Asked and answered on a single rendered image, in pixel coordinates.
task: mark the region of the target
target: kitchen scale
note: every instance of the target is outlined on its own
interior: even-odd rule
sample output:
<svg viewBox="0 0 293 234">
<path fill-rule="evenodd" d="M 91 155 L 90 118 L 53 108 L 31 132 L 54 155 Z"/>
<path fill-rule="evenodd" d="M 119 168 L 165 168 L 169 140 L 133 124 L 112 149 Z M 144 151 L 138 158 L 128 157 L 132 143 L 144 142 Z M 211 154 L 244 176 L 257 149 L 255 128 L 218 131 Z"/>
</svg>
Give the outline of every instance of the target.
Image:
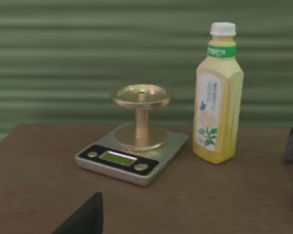
<svg viewBox="0 0 293 234">
<path fill-rule="evenodd" d="M 136 111 L 124 123 L 75 155 L 79 167 L 136 185 L 148 185 L 175 157 L 188 135 L 149 124 L 148 110 L 168 105 L 172 93 L 160 86 L 136 84 L 111 94 L 112 101 Z"/>
</svg>

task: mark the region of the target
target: metal rod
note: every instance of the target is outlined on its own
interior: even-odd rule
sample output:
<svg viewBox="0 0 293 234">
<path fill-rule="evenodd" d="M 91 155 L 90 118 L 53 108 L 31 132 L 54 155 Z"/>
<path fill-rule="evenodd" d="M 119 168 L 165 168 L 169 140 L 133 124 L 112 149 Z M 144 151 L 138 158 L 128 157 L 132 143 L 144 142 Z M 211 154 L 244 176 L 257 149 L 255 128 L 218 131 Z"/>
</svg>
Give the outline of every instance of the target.
<svg viewBox="0 0 293 234">
<path fill-rule="evenodd" d="M 139 92 L 139 101 L 145 101 L 146 92 Z M 148 110 L 136 109 L 136 138 L 148 138 Z"/>
</svg>

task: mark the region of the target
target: corrugated metal wall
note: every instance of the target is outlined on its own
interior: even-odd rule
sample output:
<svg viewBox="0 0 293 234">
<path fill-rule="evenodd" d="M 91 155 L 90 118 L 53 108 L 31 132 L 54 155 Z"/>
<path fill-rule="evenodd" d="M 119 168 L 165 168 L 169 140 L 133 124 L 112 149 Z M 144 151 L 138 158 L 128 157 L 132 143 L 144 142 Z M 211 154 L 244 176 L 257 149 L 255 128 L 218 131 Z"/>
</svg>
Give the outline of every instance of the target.
<svg viewBox="0 0 293 234">
<path fill-rule="evenodd" d="M 120 123 L 108 91 L 171 86 L 152 113 L 192 124 L 210 24 L 237 24 L 244 125 L 293 124 L 293 0 L 0 0 L 0 140 L 20 123 Z"/>
</svg>

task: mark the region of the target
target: juice bottle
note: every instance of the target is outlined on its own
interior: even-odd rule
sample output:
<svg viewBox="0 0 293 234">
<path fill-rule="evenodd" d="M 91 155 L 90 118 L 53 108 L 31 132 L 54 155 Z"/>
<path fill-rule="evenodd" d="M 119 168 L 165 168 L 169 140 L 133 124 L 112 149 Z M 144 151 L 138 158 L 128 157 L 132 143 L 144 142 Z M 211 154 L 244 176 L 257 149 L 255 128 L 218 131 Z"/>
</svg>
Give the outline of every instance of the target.
<svg viewBox="0 0 293 234">
<path fill-rule="evenodd" d="M 218 164 L 234 156 L 244 74 L 235 60 L 235 24 L 213 23 L 210 34 L 196 70 L 193 152 Z"/>
</svg>

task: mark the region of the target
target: brown table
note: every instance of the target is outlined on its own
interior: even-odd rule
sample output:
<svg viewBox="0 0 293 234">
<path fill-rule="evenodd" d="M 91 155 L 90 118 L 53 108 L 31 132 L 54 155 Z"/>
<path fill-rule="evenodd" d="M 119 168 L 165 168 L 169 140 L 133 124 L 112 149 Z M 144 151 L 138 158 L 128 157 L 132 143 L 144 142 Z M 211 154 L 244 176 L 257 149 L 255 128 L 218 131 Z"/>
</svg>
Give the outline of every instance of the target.
<svg viewBox="0 0 293 234">
<path fill-rule="evenodd" d="M 194 156 L 189 141 L 143 188 L 75 165 L 113 127 L 18 126 L 0 145 L 0 234 L 49 234 L 95 192 L 104 234 L 293 234 L 288 129 L 241 129 L 235 158 L 221 165 Z"/>
</svg>

